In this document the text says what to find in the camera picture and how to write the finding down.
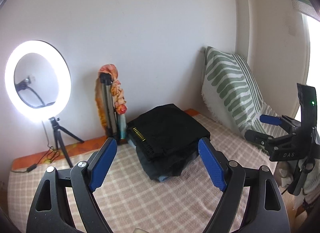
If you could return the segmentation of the right gloved hand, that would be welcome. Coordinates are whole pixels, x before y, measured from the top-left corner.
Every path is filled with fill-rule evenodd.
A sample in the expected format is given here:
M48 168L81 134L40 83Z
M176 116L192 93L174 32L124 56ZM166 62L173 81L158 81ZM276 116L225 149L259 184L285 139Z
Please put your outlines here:
M274 175L280 186L287 189L295 179L299 179L300 169L302 167L303 160L300 161L280 161L277 163L276 171ZM295 197L295 206L300 206L303 200L307 204L313 203L319 198L319 160L315 160L315 166L313 170L306 175L306 180L302 185L302 188L298 191L298 195Z

